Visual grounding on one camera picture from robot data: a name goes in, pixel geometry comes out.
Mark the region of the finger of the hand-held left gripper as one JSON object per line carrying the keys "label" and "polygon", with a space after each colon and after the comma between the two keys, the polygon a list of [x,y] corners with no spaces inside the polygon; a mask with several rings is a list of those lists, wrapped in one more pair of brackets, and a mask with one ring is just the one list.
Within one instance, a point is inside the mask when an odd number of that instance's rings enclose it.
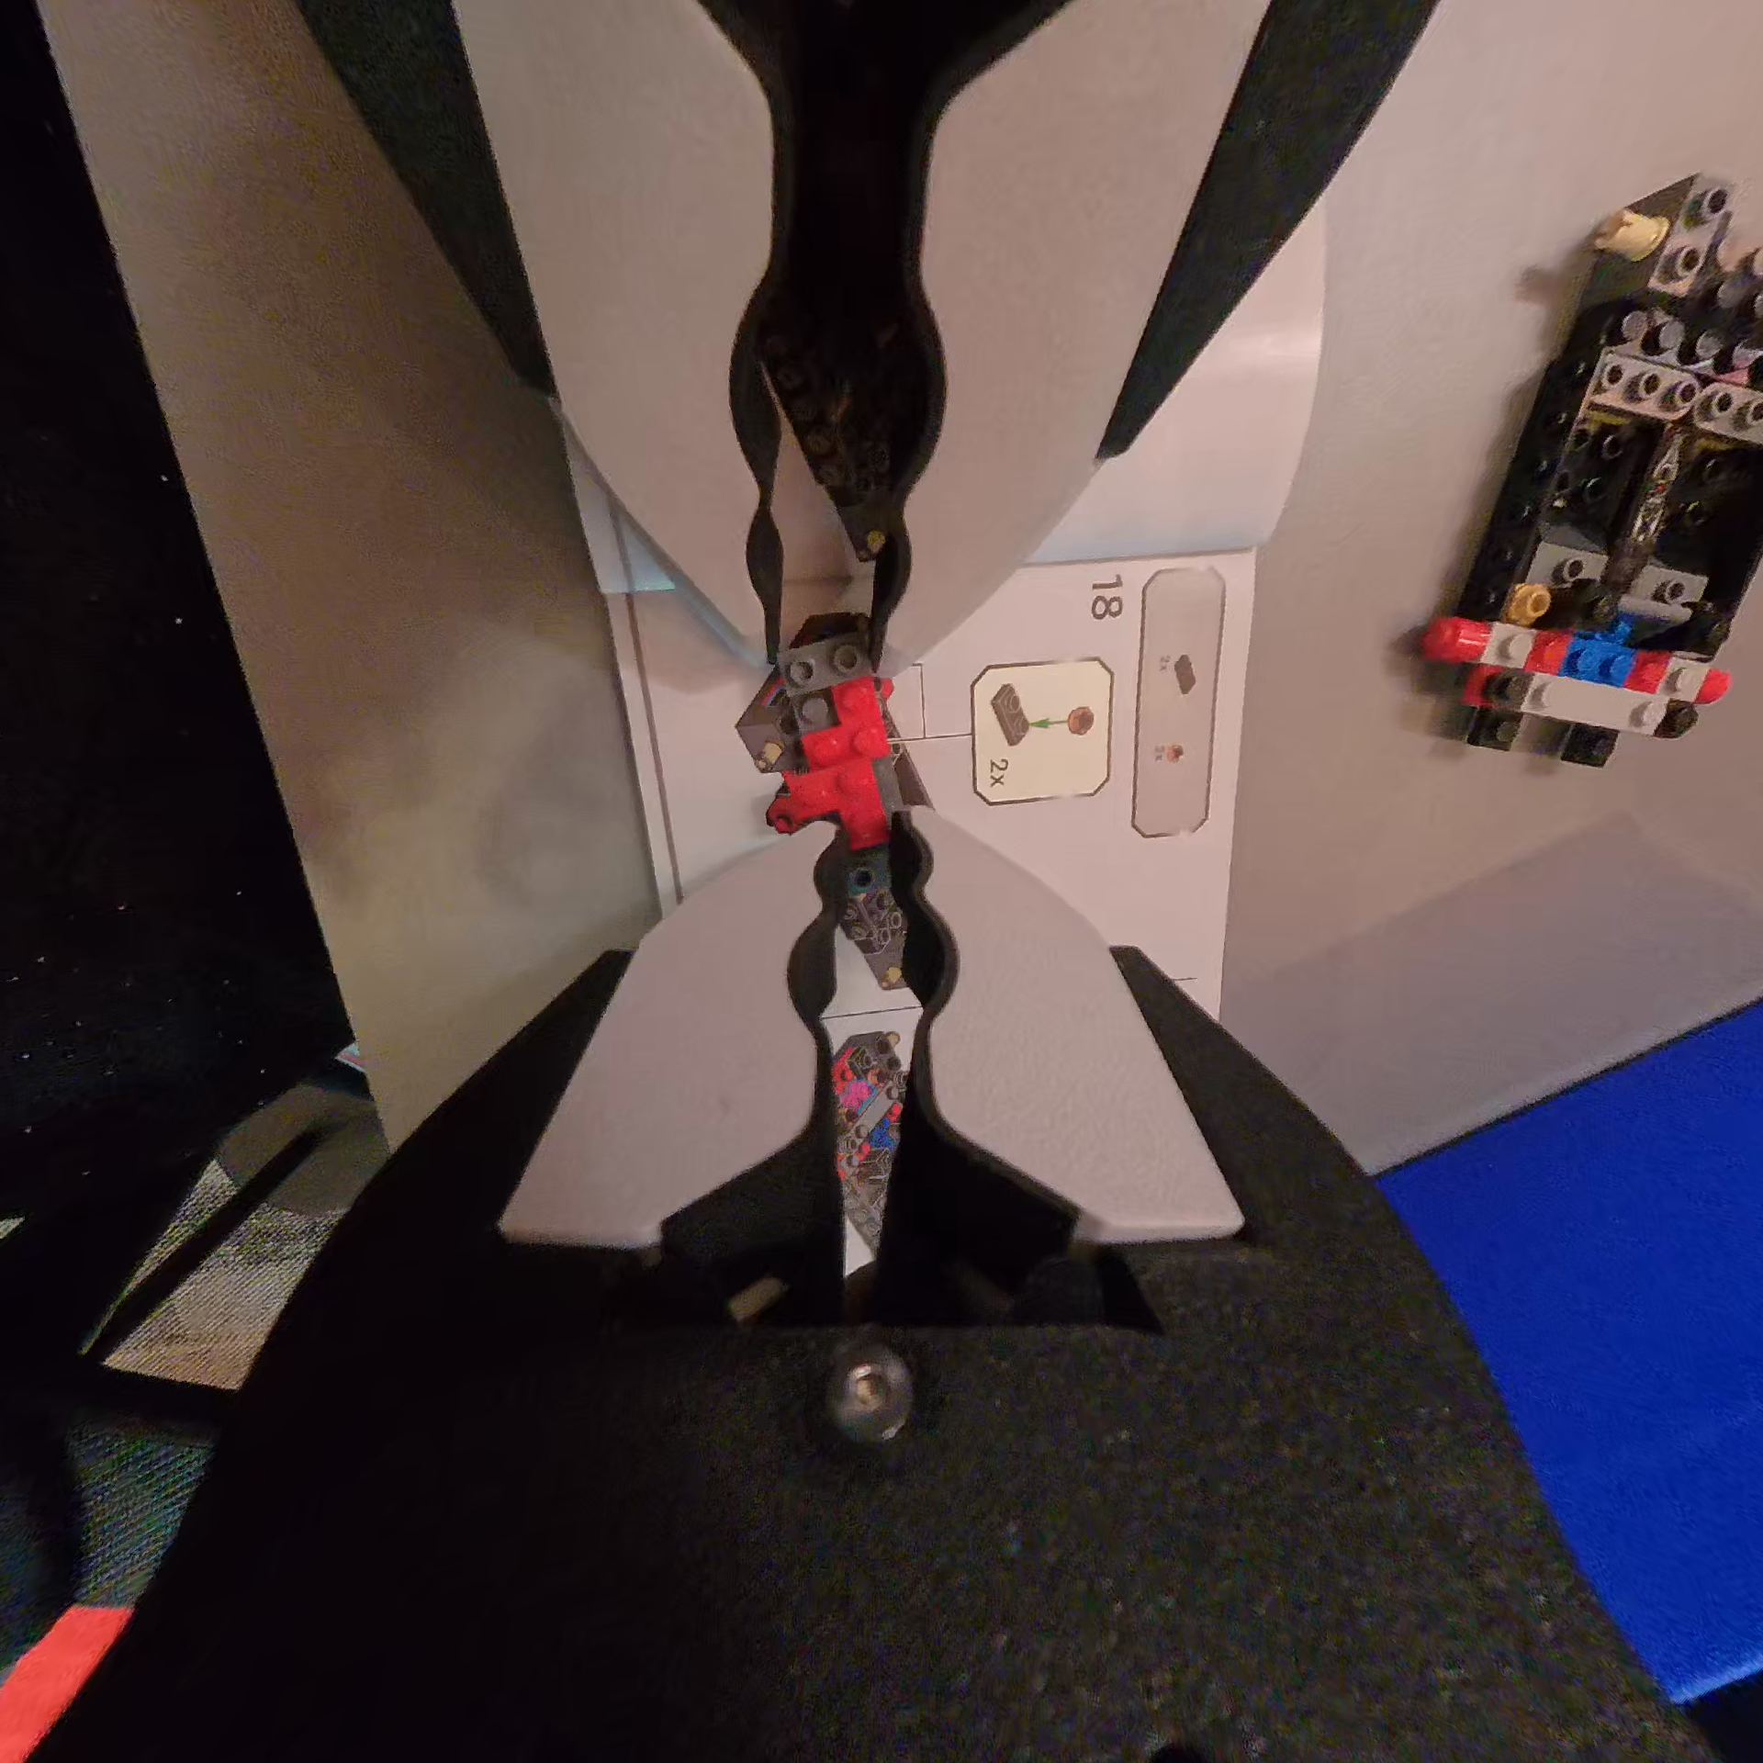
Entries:
{"label": "finger of the hand-held left gripper", "polygon": [[1066,5],[937,121],[921,287],[945,396],[888,665],[959,629],[1085,493],[1265,15]]}
{"label": "finger of the hand-held left gripper", "polygon": [[455,7],[562,414],[724,641],[779,647],[779,412],[757,355],[773,110],[696,3]]}

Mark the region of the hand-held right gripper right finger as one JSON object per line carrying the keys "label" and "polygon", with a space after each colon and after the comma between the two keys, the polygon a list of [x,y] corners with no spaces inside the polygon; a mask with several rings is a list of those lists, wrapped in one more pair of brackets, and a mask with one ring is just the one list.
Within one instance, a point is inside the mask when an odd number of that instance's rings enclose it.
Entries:
{"label": "hand-held right gripper right finger", "polygon": [[937,813],[894,827],[929,1120],[1087,1244],[1228,1240],[1243,1212],[1095,926]]}

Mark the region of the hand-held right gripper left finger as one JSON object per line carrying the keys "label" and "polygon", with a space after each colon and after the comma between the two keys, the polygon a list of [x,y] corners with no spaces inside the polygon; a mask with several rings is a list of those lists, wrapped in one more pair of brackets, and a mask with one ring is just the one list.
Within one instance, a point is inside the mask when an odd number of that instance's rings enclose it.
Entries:
{"label": "hand-held right gripper left finger", "polygon": [[637,948],[534,1149],[500,1232],[645,1250],[662,1224],[783,1151],[816,1098],[789,961],[820,920],[811,825],[735,861]]}

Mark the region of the dark grey lego assembly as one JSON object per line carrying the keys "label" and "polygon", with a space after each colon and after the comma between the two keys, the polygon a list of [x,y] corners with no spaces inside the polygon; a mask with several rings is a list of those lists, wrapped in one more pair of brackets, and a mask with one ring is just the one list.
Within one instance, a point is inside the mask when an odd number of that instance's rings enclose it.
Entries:
{"label": "dark grey lego assembly", "polygon": [[[856,365],[838,363],[842,339],[815,337],[797,315],[771,321],[761,339],[781,416],[856,562],[878,562],[888,546],[894,418],[864,400],[872,386],[862,372],[888,359],[894,339],[894,327],[858,339]],[[787,612],[781,635],[779,663],[737,720],[755,772],[777,784],[765,823],[779,835],[811,825],[844,833],[842,934],[880,989],[903,991],[907,916],[894,894],[894,819],[929,795],[894,724],[894,691],[870,657],[870,614]]]}

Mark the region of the lego instruction booklet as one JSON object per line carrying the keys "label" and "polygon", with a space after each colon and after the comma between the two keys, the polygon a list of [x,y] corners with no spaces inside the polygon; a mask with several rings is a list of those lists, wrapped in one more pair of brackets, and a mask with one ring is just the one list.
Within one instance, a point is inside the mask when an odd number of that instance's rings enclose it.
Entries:
{"label": "lego instruction booklet", "polygon": [[[1265,544],[1311,430],[1324,210],[1158,416],[981,612],[894,673],[917,793],[1220,1011],[1245,659]],[[761,671],[714,635],[565,436],[660,910],[757,853],[779,738],[735,760]]]}

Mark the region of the black lego car chassis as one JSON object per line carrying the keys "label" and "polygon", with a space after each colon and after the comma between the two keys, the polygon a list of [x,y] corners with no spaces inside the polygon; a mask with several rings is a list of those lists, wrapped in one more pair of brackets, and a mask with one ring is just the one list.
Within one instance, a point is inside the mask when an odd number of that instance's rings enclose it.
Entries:
{"label": "black lego car chassis", "polygon": [[1759,572],[1761,256],[1738,185],[1696,173],[1601,222],[1490,519],[1417,657],[1449,730],[1601,770],[1730,693]]}

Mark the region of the blue plastic bin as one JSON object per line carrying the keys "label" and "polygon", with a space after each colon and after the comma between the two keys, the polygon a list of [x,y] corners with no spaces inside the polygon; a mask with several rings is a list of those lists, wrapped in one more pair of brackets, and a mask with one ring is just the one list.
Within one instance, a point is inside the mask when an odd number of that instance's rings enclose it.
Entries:
{"label": "blue plastic bin", "polygon": [[1378,1179],[1676,1705],[1759,1675],[1761,1007]]}

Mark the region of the person's black printed clothing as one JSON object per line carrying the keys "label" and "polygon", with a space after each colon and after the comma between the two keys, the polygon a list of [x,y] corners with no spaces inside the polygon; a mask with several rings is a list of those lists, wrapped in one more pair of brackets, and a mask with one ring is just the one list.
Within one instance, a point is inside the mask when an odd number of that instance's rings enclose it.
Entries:
{"label": "person's black printed clothing", "polygon": [[2,187],[12,1216],[204,1153],[350,1025],[34,5]]}

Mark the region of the red strip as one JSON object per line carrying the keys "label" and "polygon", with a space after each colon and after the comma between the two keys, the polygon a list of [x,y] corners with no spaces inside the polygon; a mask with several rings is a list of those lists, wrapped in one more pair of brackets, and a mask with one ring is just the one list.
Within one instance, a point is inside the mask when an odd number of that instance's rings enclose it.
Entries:
{"label": "red strip", "polygon": [[119,1643],[131,1608],[73,1606],[26,1651],[2,1687],[2,1762],[28,1762]]}

